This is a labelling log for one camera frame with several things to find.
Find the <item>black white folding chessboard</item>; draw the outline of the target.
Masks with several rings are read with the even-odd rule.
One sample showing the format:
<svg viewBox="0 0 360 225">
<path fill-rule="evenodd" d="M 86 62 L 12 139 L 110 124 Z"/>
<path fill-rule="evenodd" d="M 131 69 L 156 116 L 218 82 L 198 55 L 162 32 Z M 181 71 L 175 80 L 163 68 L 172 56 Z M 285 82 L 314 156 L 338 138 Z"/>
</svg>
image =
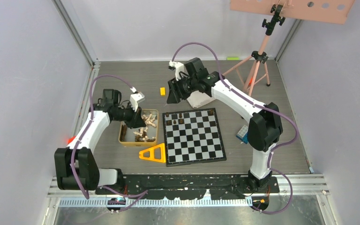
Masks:
<svg viewBox="0 0 360 225">
<path fill-rule="evenodd" d="M 209 115 L 209 110 L 213 110 L 213 115 Z M 162 119 L 167 167 L 227 159 L 215 108 L 164 112 Z M 183 124 L 179 123 L 180 119 L 184 120 Z"/>
</svg>

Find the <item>gold tin box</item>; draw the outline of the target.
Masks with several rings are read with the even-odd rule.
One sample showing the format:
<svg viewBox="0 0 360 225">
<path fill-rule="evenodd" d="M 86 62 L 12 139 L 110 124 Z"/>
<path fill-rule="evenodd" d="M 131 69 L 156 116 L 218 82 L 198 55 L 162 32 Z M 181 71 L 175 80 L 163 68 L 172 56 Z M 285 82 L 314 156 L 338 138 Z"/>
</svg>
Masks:
<svg viewBox="0 0 360 225">
<path fill-rule="evenodd" d="M 158 144 L 159 114 L 156 109 L 142 110 L 145 127 L 129 128 L 124 122 L 120 124 L 118 141 L 125 147 L 152 147 Z"/>
</svg>

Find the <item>tin lid with bears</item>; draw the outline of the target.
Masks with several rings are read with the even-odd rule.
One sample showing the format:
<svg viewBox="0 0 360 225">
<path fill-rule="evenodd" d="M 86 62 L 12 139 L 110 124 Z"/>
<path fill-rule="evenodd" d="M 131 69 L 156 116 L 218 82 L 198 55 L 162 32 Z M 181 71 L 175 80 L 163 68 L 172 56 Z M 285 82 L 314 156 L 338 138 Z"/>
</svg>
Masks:
<svg viewBox="0 0 360 225">
<path fill-rule="evenodd" d="M 187 102 L 189 105 L 194 108 L 200 108 L 206 104 L 209 104 L 210 102 L 214 101 L 215 99 L 213 97 L 208 96 L 206 93 L 201 92 L 193 92 L 188 98 Z"/>
</svg>

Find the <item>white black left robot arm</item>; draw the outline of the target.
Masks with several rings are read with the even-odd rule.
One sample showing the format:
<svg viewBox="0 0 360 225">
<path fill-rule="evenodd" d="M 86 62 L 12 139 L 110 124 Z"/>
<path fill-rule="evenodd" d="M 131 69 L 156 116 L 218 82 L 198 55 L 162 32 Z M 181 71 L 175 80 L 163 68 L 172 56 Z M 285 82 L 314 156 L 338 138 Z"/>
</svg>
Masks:
<svg viewBox="0 0 360 225">
<path fill-rule="evenodd" d="M 104 89 L 103 95 L 89 110 L 87 121 L 79 133 L 65 148 L 58 148 L 54 154 L 56 179 L 61 190 L 95 190 L 106 186 L 114 194 L 125 188 L 120 169 L 99 168 L 94 149 L 112 121 L 122 121 L 128 128 L 141 128 L 146 124 L 142 119 L 139 103 L 145 96 L 131 89 L 132 94 L 126 105 L 118 90 Z"/>
</svg>

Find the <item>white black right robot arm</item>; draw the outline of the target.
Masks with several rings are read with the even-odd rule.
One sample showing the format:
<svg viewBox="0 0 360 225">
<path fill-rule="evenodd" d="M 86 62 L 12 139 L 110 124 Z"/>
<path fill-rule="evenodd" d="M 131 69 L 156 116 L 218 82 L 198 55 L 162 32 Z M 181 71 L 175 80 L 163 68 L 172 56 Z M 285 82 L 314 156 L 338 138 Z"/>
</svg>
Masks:
<svg viewBox="0 0 360 225">
<path fill-rule="evenodd" d="M 198 91 L 223 102 L 247 120 L 247 141 L 253 148 L 247 183 L 254 192 L 262 192 L 272 176 L 270 151 L 283 132 L 278 106 L 251 98 L 219 72 L 210 73 L 199 58 L 186 63 L 170 61 L 168 68 L 175 72 L 175 77 L 168 81 L 168 104 L 177 104 Z"/>
</svg>

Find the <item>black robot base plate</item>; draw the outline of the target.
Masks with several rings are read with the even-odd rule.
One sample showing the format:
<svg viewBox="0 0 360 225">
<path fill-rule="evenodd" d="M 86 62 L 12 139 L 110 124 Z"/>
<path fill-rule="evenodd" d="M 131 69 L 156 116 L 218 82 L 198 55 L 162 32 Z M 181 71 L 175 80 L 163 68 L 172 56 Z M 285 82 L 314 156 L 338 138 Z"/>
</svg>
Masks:
<svg viewBox="0 0 360 225">
<path fill-rule="evenodd" d="M 277 178 L 271 177 L 263 187 L 252 184 L 241 174 L 126 174 L 118 183 L 99 187 L 97 195 L 110 195 L 115 191 L 132 195 L 146 191 L 148 200 L 200 200 L 209 194 L 213 200 L 243 199 L 250 194 L 277 194 Z"/>
</svg>

